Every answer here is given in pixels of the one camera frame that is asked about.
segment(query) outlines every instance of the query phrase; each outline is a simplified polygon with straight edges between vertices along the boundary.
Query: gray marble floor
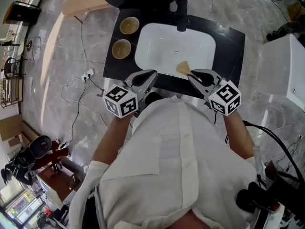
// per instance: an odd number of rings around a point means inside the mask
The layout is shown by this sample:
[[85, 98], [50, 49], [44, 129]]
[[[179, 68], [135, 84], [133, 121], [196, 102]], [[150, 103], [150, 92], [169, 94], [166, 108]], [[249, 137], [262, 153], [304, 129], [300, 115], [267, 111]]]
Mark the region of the gray marble floor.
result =
[[[98, 10], [83, 15], [82, 40], [81, 24], [74, 18], [64, 18], [59, 34], [54, 38], [50, 33], [62, 10], [65, 0], [44, 0], [41, 3], [42, 13], [38, 23], [32, 27], [29, 38], [40, 36], [42, 40], [39, 51], [39, 40], [34, 41], [34, 61], [24, 64], [26, 73], [24, 81], [24, 102], [22, 104], [23, 118], [42, 134], [62, 141], [71, 139], [71, 126], [77, 114], [77, 103], [64, 101], [61, 89], [74, 77], [80, 78], [84, 71], [93, 68], [93, 80], [103, 87], [107, 80], [102, 77], [106, 53], [112, 30], [119, 11], [115, 8]], [[296, 142], [298, 135], [305, 137], [304, 113], [293, 104], [282, 104], [270, 96], [257, 93], [256, 86], [259, 77], [260, 49], [265, 43], [265, 36], [286, 22], [281, 11], [271, 0], [188, 0], [188, 13], [207, 18], [229, 26], [246, 34], [244, 62], [239, 89], [243, 95], [243, 104], [239, 113], [244, 120], [263, 125], [279, 135], [289, 146]], [[284, 11], [285, 6], [293, 0], [284, 0], [276, 4]], [[50, 41], [54, 40], [55, 47], [47, 68], [44, 68], [46, 51]], [[80, 114], [74, 124], [71, 160], [86, 170], [91, 156], [100, 139], [107, 130], [112, 115], [105, 110], [102, 98], [97, 95], [101, 91], [91, 82], [82, 103], [91, 108], [80, 106]], [[85, 83], [74, 80], [64, 87], [64, 99], [78, 100], [85, 88]], [[214, 121], [214, 112], [204, 109], [203, 101], [199, 100], [198, 107]], [[217, 117], [216, 129], [221, 138], [225, 139], [226, 131], [220, 115]], [[255, 143], [260, 146], [263, 160], [277, 161], [284, 153], [280, 147], [266, 134], [249, 128]], [[295, 152], [294, 159], [305, 173], [304, 165], [305, 139], [302, 139]], [[288, 161], [281, 161], [280, 166], [286, 169]]]

